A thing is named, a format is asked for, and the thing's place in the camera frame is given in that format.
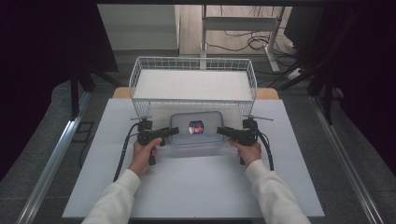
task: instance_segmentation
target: metal frame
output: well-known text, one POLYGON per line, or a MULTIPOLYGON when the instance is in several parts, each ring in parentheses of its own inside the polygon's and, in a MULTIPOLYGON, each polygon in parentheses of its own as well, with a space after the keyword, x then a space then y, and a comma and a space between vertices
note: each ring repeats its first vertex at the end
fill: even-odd
POLYGON ((139 57, 134 64, 129 88, 139 118, 149 115, 150 105, 237 105, 241 116, 249 115, 257 94, 256 77, 249 59, 139 57), (244 71, 247 73, 251 101, 135 99, 134 91, 142 69, 244 71))
POLYGON ((274 44, 285 7, 282 7, 274 18, 244 18, 244 17, 207 17, 206 5, 202 6, 202 42, 201 58, 206 57, 206 31, 263 31, 271 32, 265 54, 274 73, 280 72, 274 57, 274 44))
POLYGON ((72 141, 73 135, 76 132, 90 98, 91 94, 87 92, 84 92, 81 96, 78 115, 74 120, 70 120, 64 128, 64 132, 62 133, 58 144, 49 157, 49 161, 35 184, 35 188, 23 207, 16 223, 32 223, 34 221, 35 215, 37 214, 38 209, 50 188, 53 177, 55 177, 55 174, 58 171, 59 165, 61 164, 64 154, 72 141))

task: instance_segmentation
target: white tabletop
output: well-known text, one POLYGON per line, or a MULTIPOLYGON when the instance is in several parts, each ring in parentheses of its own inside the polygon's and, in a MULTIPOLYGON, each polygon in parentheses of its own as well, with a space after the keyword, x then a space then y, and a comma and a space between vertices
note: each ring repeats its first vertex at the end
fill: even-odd
MULTIPOLYGON (((309 217, 324 216, 289 117, 281 100, 257 100, 252 115, 271 144, 275 170, 284 178, 309 217)), ((85 217, 112 182, 125 135, 135 117, 130 99, 110 99, 63 217, 85 217)), ((132 159, 131 139, 123 169, 132 159)), ((268 165, 266 153, 262 154, 268 165)), ((256 218, 260 207, 245 167, 227 142, 213 148, 159 147, 157 164, 142 177, 132 217, 256 218)))

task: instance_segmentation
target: white wire basket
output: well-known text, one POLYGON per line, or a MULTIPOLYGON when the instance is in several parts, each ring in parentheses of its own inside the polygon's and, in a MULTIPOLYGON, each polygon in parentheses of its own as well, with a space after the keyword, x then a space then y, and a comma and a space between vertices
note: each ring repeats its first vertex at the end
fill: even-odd
POLYGON ((232 108, 242 118, 253 107, 257 82, 248 59, 139 57, 129 88, 139 118, 197 111, 235 116, 232 108))

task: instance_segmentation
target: hand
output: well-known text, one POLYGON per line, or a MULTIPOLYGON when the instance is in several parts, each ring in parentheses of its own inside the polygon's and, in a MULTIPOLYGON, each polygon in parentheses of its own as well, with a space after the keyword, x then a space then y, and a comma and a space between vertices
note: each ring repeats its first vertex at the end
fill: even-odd
POLYGON ((252 162, 262 158, 262 145, 260 145, 260 143, 255 143, 251 147, 246 147, 231 138, 228 139, 228 142, 231 146, 238 148, 238 156, 244 159, 246 167, 252 162))
POLYGON ((153 139, 146 146, 140 145, 137 141, 134 142, 134 157, 128 169, 132 170, 138 176, 143 175, 149 168, 149 156, 157 155, 156 145, 160 144, 161 138, 153 139))

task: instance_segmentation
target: metal stand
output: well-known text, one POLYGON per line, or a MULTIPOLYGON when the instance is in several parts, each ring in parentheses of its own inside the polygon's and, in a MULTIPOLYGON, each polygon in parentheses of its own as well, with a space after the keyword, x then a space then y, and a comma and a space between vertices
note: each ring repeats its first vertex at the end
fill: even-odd
POLYGON ((95 69, 92 66, 85 65, 85 66, 78 66, 75 65, 70 70, 70 91, 71 91, 71 98, 72 98, 72 115, 70 120, 75 120, 79 113, 78 108, 78 83, 81 85, 82 89, 86 92, 92 92, 95 89, 95 83, 93 82, 90 72, 94 73, 98 77, 104 79, 105 81, 113 84, 115 87, 120 87, 121 84, 110 77, 108 74, 95 69))
POLYGON ((275 18, 207 17, 206 5, 203 5, 201 58, 206 57, 206 31, 208 30, 271 32, 268 45, 264 49, 273 72, 280 72, 273 51, 277 32, 279 30, 280 23, 282 22, 284 12, 285 7, 282 7, 275 18))

